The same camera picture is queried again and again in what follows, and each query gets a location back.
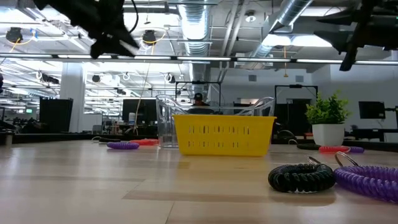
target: white pot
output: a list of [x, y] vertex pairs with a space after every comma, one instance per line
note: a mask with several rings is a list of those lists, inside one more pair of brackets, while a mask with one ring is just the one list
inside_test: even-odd
[[340, 146], [344, 141], [344, 124], [313, 124], [315, 144], [320, 146]]

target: table surface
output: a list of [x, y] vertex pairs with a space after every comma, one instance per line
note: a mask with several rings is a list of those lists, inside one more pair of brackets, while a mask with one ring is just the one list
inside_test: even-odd
[[[283, 194], [269, 171], [332, 155], [271, 146], [266, 157], [181, 156], [141, 147], [115, 151], [90, 141], [0, 148], [1, 224], [395, 223], [398, 207], [341, 189]], [[359, 164], [398, 166], [394, 152], [353, 155]]]

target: yellow plastic basket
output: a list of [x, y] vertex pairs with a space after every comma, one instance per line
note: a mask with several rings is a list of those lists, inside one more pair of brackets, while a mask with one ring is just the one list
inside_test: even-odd
[[264, 156], [275, 117], [173, 115], [185, 155]]

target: clear plastic container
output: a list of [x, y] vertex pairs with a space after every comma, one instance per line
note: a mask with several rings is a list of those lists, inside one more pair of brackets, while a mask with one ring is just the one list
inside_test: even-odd
[[272, 116], [274, 99], [264, 97], [248, 107], [233, 106], [182, 106], [169, 95], [156, 96], [157, 127], [160, 147], [178, 148], [175, 114], [218, 114], [234, 116]]

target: green plant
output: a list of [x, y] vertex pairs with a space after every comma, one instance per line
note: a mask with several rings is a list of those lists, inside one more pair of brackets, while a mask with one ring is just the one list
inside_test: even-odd
[[307, 105], [308, 122], [310, 124], [342, 124], [350, 115], [345, 109], [348, 100], [339, 100], [339, 92], [335, 92], [331, 97], [323, 100], [318, 94], [315, 105]]

